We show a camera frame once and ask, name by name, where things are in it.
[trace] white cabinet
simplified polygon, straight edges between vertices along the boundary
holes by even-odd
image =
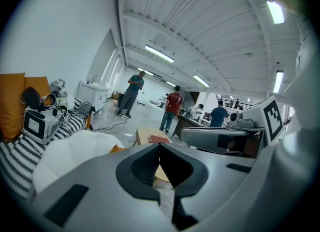
[[[80,98],[84,101],[89,101],[94,105],[95,111],[98,111],[105,105],[110,92],[110,88],[86,84],[85,82],[79,82],[77,98]]]

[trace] man in red shirt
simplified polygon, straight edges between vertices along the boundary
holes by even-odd
[[[163,131],[165,128],[165,132],[168,133],[170,130],[170,125],[175,115],[178,116],[181,106],[182,106],[182,96],[178,93],[180,90],[180,86],[174,87],[174,92],[170,93],[166,98],[164,115],[162,118],[160,131]]]

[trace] black bag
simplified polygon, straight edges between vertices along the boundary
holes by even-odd
[[[40,97],[37,90],[33,87],[28,87],[22,93],[22,98],[24,99],[25,103],[30,106],[30,108],[38,110],[41,112],[43,110],[48,109],[49,107],[45,105],[44,100],[46,97],[51,97],[52,105],[56,104],[56,97],[53,94],[49,94],[43,98]]]

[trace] jeans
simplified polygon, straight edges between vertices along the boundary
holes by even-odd
[[[132,89],[127,88],[127,90],[125,91],[124,97],[121,101],[119,111],[122,111],[126,106],[126,103],[128,102],[126,113],[130,113],[131,108],[134,105],[135,100],[137,98],[137,95],[138,95],[138,91],[134,91]]]
[[[176,114],[173,112],[165,112],[162,118],[161,126],[160,126],[160,131],[163,131],[164,128],[166,130],[170,130],[170,125],[172,123],[172,120]]]

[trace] ceiling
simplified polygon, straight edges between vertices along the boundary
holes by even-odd
[[[295,78],[300,48],[297,17],[283,10],[274,24],[264,0],[118,0],[126,64],[184,90],[266,97],[276,71],[279,94]],[[150,45],[174,59],[145,51]],[[210,84],[203,87],[193,75]]]

